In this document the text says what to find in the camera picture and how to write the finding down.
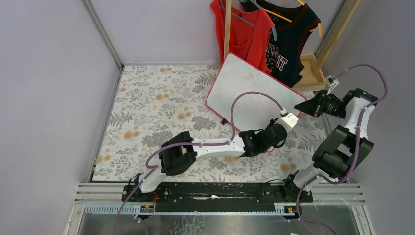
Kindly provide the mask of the pink framed whiteboard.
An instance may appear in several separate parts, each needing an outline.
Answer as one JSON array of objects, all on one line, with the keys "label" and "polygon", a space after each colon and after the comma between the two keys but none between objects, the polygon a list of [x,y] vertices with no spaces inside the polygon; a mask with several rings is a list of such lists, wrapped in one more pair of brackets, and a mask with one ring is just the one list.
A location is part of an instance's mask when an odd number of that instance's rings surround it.
[{"label": "pink framed whiteboard", "polygon": [[265,129],[288,112],[298,117],[294,106],[306,101],[300,93],[230,53],[210,89],[206,105],[234,128]]}]

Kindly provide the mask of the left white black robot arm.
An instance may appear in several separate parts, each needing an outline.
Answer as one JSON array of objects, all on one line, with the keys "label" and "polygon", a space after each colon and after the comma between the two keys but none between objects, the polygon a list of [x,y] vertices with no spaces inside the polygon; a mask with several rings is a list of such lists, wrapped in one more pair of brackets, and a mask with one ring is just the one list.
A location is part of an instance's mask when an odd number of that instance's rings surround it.
[{"label": "left white black robot arm", "polygon": [[148,172],[140,175],[138,187],[150,193],[168,176],[185,173],[196,161],[214,157],[255,157],[284,145],[293,125],[278,119],[264,130],[242,131],[233,139],[199,139],[184,131],[166,142],[146,160]]}]

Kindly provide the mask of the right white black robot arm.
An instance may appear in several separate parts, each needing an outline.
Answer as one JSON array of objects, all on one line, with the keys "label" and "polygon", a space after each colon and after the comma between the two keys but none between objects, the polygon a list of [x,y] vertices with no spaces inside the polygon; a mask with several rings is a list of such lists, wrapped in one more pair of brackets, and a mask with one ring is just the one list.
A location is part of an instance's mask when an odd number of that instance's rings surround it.
[{"label": "right white black robot arm", "polygon": [[328,114],[345,119],[346,123],[337,125],[320,144],[310,166],[286,178],[281,193],[284,199],[301,199],[320,182],[337,184],[348,178],[374,147],[368,140],[367,124],[377,100],[359,88],[348,91],[342,99],[320,90],[312,99],[295,105],[297,110],[313,117]]}]

